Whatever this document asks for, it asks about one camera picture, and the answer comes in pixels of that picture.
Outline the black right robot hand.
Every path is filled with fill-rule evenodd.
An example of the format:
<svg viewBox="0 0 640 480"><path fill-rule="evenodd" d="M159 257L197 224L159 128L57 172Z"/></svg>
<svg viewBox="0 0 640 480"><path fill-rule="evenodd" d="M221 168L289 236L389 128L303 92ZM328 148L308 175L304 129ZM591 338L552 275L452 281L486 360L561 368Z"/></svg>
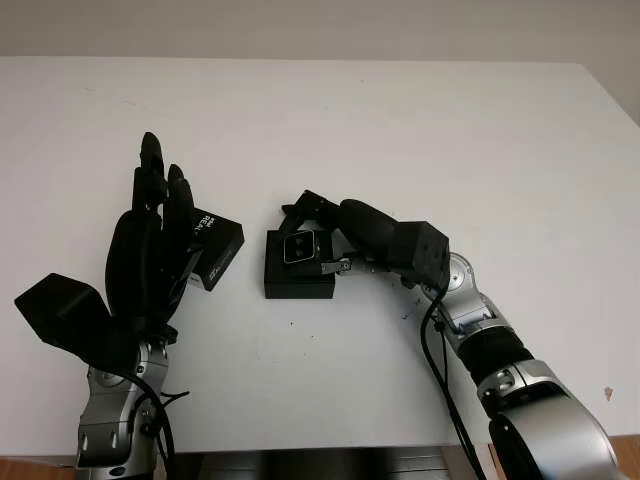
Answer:
<svg viewBox="0 0 640 480"><path fill-rule="evenodd" d="M424 275L422 249L428 246L422 222L398 221L356 199L336 204L310 190L282 207L283 263L298 277L350 272L356 264L392 272L409 283ZM337 258L321 255L319 235L338 231L354 247Z"/></svg>

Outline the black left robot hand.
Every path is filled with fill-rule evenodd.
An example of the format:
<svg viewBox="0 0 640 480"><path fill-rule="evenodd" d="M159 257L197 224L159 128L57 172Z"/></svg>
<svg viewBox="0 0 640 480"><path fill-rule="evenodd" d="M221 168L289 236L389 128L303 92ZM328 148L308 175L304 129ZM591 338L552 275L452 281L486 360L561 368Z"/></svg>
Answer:
<svg viewBox="0 0 640 480"><path fill-rule="evenodd" d="M111 315L134 331L174 341L169 321L200 255L195 205L181 168L164 169L155 134L143 135L139 157L131 208L116 223L107 256L107 301Z"/></svg>

